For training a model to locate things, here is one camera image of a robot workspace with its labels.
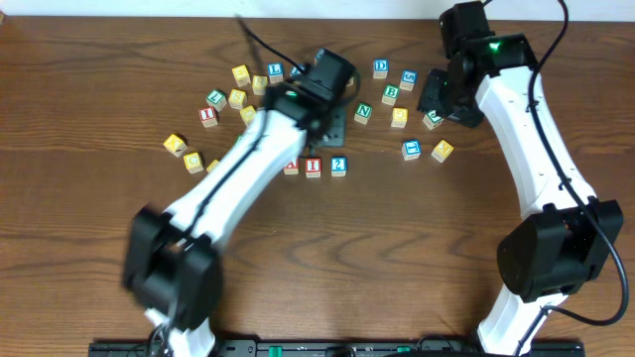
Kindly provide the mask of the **blue number 2 block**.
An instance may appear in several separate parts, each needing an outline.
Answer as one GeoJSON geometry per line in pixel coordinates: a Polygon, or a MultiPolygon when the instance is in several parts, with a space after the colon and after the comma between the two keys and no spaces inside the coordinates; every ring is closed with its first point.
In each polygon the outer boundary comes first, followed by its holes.
{"type": "Polygon", "coordinates": [[[331,175],[333,177],[344,177],[347,173],[347,158],[333,157],[331,159],[331,175]]]}

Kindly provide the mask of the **red letter A block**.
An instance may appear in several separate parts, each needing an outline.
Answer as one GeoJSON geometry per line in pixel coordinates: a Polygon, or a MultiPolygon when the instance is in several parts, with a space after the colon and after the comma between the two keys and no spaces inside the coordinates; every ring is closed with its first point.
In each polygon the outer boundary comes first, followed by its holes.
{"type": "Polygon", "coordinates": [[[283,168],[285,175],[297,175],[299,173],[299,159],[294,159],[293,161],[287,163],[283,168]]]}

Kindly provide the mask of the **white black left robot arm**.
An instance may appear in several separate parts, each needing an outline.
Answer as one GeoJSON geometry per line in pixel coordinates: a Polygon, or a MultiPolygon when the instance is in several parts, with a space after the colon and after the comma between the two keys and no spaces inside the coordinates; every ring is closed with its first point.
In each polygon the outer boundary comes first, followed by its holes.
{"type": "Polygon", "coordinates": [[[146,355],[210,354],[208,319],[222,296],[232,232],[283,167],[327,133],[358,77],[351,62],[325,51],[316,65],[267,88],[241,139],[190,192],[162,212],[144,207],[134,216],[122,285],[154,324],[146,355]]]}

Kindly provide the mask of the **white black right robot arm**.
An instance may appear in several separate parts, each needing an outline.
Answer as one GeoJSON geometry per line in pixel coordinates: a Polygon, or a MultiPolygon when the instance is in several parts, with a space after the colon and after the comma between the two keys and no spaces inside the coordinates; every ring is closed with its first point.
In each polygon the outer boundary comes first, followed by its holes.
{"type": "Polygon", "coordinates": [[[455,4],[439,23],[448,65],[429,72],[418,108],[427,122],[491,126],[521,215],[498,245],[502,288],[471,348],[527,356],[548,316],[618,259],[623,214],[616,201],[598,199],[573,162],[544,94],[544,60],[526,37],[495,34],[481,1],[455,4]]]}

